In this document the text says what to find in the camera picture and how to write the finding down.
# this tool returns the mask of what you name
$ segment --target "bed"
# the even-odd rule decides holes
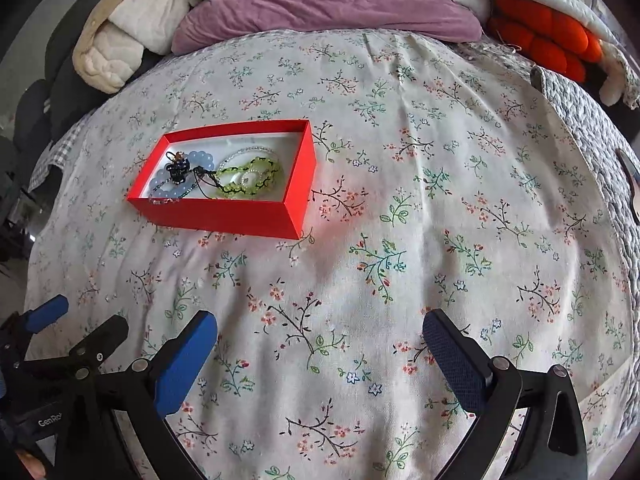
[[[534,88],[523,60],[334,30],[163,61],[63,139],[26,308],[60,293],[71,315],[31,356],[119,314],[120,369],[204,308],[220,337],[168,420],[208,478],[431,478],[472,423],[420,336],[441,307],[490,355],[570,371],[595,474],[638,414],[638,229],[613,149],[638,162],[579,87],[536,69]],[[163,133],[272,118],[313,126],[300,240],[161,228],[124,201]]]

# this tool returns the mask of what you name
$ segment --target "orange cushion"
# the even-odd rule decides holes
[[[556,10],[552,12],[552,16],[551,38],[558,45],[574,54],[582,54],[587,50],[589,38],[580,22]]]
[[[536,35],[527,27],[509,18],[502,16],[492,16],[488,22],[489,31],[504,43],[514,44],[522,49],[524,54],[529,53],[531,42]]]
[[[587,50],[580,54],[580,57],[589,63],[598,63],[602,59],[600,40],[590,30],[585,28],[584,31],[587,34],[587,38],[589,38],[589,46]]]
[[[565,52],[564,55],[566,56],[566,73],[564,75],[577,83],[584,83],[587,79],[587,72],[582,62],[571,52]]]
[[[544,68],[566,74],[566,56],[564,50],[552,41],[536,37],[531,42],[530,58]]]
[[[532,0],[495,0],[495,5],[505,16],[526,25],[542,36],[551,36],[551,8]]]

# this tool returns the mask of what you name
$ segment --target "beige blanket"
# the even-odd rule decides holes
[[[76,72],[98,90],[118,92],[139,68],[145,48],[170,52],[180,20],[199,1],[101,0],[76,43]]]

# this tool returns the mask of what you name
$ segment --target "hand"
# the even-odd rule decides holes
[[[34,480],[42,480],[44,478],[46,472],[40,460],[21,449],[16,450],[15,453]]]

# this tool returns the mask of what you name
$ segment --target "fleece blanket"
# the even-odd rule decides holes
[[[113,94],[140,67],[144,48],[168,54],[174,31],[199,0],[101,0],[76,43],[76,72]]]
[[[245,34],[288,28],[398,28],[432,38],[477,41],[480,22],[451,0],[204,0],[182,20],[172,51],[186,54]]]
[[[124,200],[167,131],[300,117],[318,159],[300,240],[160,228]],[[69,314],[33,356],[119,314],[117,369],[213,312],[218,344],[168,418],[208,478],[434,478],[474,420],[421,339],[436,307],[489,355],[570,371],[591,466],[633,420],[637,284],[612,209],[542,94],[487,56],[269,32],[158,64],[79,128],[26,298]]]

